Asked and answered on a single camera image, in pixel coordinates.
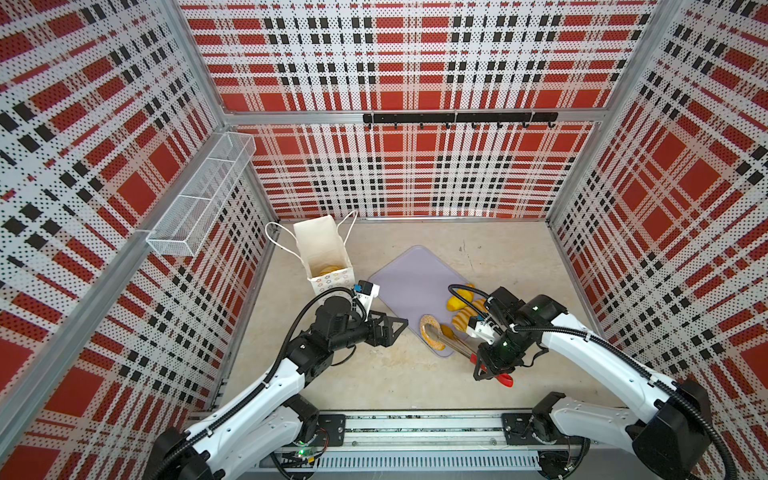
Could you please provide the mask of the red-handled steel tongs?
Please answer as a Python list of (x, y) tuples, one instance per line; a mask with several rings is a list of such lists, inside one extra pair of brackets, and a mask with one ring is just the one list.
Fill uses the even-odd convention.
[[(463, 346), (460, 342), (457, 342), (455, 340), (453, 341), (455, 342), (455, 346), (457, 347), (455, 351), (465, 356), (475, 366), (475, 370), (477, 373), (485, 373), (485, 370), (478, 363), (477, 356), (474, 353), (472, 353), (469, 348)], [(514, 386), (514, 380), (508, 374), (500, 374), (498, 376), (495, 376), (495, 379), (507, 388), (512, 388)]]

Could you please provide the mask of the white flowered paper bag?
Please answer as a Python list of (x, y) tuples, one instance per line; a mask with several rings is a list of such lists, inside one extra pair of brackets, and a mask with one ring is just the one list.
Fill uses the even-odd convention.
[[(339, 221), (331, 215), (325, 215), (295, 223), (292, 230), (277, 222), (269, 222), (265, 226), (265, 235), (277, 248), (300, 260), (307, 281), (315, 294), (333, 287), (353, 289), (356, 283), (355, 273), (346, 243), (357, 218), (356, 210)], [(277, 228), (287, 233), (294, 240), (296, 249), (292, 250), (280, 244), (270, 234), (269, 228)], [(319, 276), (319, 272), (328, 266), (341, 266), (343, 270)]]

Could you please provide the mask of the sesame-coated fake bread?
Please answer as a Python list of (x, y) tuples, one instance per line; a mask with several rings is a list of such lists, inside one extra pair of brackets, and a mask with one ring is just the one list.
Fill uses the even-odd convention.
[(443, 333), (441, 324), (432, 315), (421, 317), (419, 331), (425, 343), (435, 351), (443, 351), (446, 348), (457, 349), (455, 342)]

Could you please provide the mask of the large spiral fake bread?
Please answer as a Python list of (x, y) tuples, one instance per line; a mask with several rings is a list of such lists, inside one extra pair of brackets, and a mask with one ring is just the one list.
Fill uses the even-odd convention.
[(470, 318), (477, 316), (478, 312), (487, 312), (484, 307), (484, 301), (482, 299), (474, 300), (472, 302), (472, 307), (464, 306), (462, 309), (458, 310), (452, 317), (451, 324), (459, 332), (465, 333), (469, 325)]

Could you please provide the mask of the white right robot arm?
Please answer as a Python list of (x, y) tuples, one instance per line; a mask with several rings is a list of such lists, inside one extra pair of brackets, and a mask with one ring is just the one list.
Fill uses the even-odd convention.
[(694, 468), (714, 448), (725, 478), (738, 477), (728, 445), (712, 424), (709, 394), (698, 382), (675, 380), (632, 358), (547, 295), (523, 302), (503, 287), (491, 294), (460, 284), (451, 284), (448, 290), (457, 300), (471, 292), (484, 301), (483, 307), (473, 309), (466, 328), (479, 342), (476, 380), (532, 367), (524, 358), (537, 346), (540, 355), (554, 352), (571, 361), (623, 403), (601, 407), (551, 392), (531, 413), (540, 442), (580, 437), (608, 444), (634, 454), (662, 479), (694, 478)]

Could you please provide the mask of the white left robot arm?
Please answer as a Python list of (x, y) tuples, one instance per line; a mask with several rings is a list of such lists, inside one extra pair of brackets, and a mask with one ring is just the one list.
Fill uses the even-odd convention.
[(168, 428), (152, 445), (146, 479), (238, 479), (281, 447), (310, 443), (318, 410), (301, 391), (359, 343), (388, 348), (405, 319), (371, 308), (378, 287), (332, 287), (308, 301), (291, 323), (270, 368), (250, 387), (186, 430)]

